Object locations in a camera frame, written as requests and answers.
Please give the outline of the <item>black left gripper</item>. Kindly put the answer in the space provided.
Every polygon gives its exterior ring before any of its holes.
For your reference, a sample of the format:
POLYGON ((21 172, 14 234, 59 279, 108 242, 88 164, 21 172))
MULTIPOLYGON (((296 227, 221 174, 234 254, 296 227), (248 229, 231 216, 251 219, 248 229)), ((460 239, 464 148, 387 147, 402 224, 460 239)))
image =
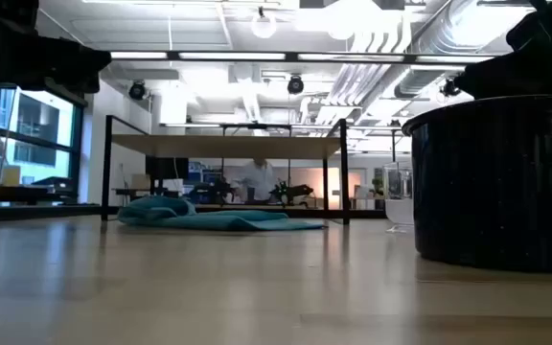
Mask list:
MULTIPOLYGON (((38 0, 0 0, 0 84, 45 84, 45 77, 33 60, 38 8, 38 0)), ((111 54, 107 51, 88 48, 72 40, 51 37, 40 40, 44 49, 54 54, 41 56, 51 69, 102 70, 111 62, 111 54)))

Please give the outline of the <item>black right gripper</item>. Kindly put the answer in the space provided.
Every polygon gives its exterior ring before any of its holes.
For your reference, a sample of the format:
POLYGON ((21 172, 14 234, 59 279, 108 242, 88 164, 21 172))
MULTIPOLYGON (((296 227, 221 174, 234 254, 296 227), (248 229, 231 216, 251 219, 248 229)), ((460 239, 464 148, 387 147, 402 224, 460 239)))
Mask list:
MULTIPOLYGON (((539 80, 542 91, 552 94, 552 1, 528 3, 533 10, 509 31, 508 44, 528 59, 524 74, 539 80)), ((507 53, 469 65, 453 82, 475 99, 508 96, 510 57, 507 53)))

